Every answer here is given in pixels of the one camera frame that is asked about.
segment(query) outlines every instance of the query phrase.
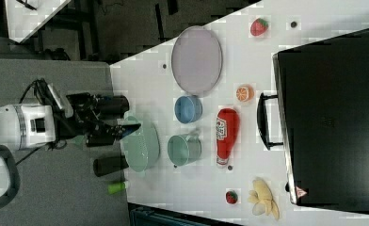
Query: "table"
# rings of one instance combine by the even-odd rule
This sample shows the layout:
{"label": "table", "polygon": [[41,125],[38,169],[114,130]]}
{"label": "table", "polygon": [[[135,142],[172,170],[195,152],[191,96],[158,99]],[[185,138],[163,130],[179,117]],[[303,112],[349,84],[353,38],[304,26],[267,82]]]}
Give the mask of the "table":
{"label": "table", "polygon": [[22,42],[31,37],[71,0],[28,0],[37,10],[25,8],[16,0],[5,0],[8,37]]}
{"label": "table", "polygon": [[[259,17],[269,21],[263,37],[249,33],[251,23]],[[291,28],[290,23],[298,26]],[[144,177],[125,171],[132,186],[128,202],[149,205],[204,218],[242,225],[369,225],[369,216],[345,212],[303,208],[292,205],[284,187],[287,183],[282,147],[268,151],[258,135],[256,108],[261,92],[275,93],[272,56],[287,48],[332,38],[369,27],[369,0],[264,0],[207,24],[221,44],[223,68],[213,91],[201,98],[203,115],[199,121],[180,124],[174,116],[177,98],[185,95],[176,84],[170,69],[170,55],[175,40],[111,65],[115,94],[124,94],[136,113],[148,113],[157,129],[161,144],[160,159]],[[235,90],[251,84],[256,95],[248,105],[235,101]],[[233,170],[216,166],[215,123],[217,112],[233,105],[241,118],[240,137],[234,146],[229,165]],[[281,140],[279,110],[276,100],[270,102],[271,136]],[[175,169],[168,159],[168,139],[198,128],[202,145],[201,159]],[[281,211],[281,219],[255,217],[247,202],[252,180],[263,178],[270,186]],[[237,190],[240,203],[228,205],[225,193]]]}

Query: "blue cup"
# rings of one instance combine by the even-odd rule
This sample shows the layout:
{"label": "blue cup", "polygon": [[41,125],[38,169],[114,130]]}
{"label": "blue cup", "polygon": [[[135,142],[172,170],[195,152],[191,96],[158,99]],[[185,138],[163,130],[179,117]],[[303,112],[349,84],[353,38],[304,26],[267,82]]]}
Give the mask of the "blue cup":
{"label": "blue cup", "polygon": [[176,119],[187,124],[197,121],[202,115],[202,104],[196,96],[181,96],[175,104]]}

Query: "plate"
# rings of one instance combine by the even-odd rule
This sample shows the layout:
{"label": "plate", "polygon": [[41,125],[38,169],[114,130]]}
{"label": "plate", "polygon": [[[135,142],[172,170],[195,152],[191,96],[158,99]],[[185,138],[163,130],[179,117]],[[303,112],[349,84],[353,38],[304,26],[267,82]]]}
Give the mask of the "plate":
{"label": "plate", "polygon": [[173,46],[173,76],[184,91],[202,96],[217,82],[222,51],[214,33],[201,26],[187,28]]}

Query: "strawberry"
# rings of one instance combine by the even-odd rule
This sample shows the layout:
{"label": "strawberry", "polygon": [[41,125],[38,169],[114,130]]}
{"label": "strawberry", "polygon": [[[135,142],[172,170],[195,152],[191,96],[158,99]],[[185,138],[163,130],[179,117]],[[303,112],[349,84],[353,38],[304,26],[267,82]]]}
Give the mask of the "strawberry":
{"label": "strawberry", "polygon": [[234,191],[226,192],[226,202],[235,204],[237,202],[237,194]]}
{"label": "strawberry", "polygon": [[251,25],[251,35],[259,36],[264,34],[267,30],[268,24],[267,21],[261,18],[256,19]]}

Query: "red bottle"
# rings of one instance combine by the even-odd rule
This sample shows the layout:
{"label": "red bottle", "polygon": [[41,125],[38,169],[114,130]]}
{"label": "red bottle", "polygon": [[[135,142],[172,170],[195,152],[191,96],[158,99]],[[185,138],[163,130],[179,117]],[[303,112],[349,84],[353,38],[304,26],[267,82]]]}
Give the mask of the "red bottle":
{"label": "red bottle", "polygon": [[225,167],[237,139],[240,118],[237,112],[224,108],[217,114],[217,165]]}

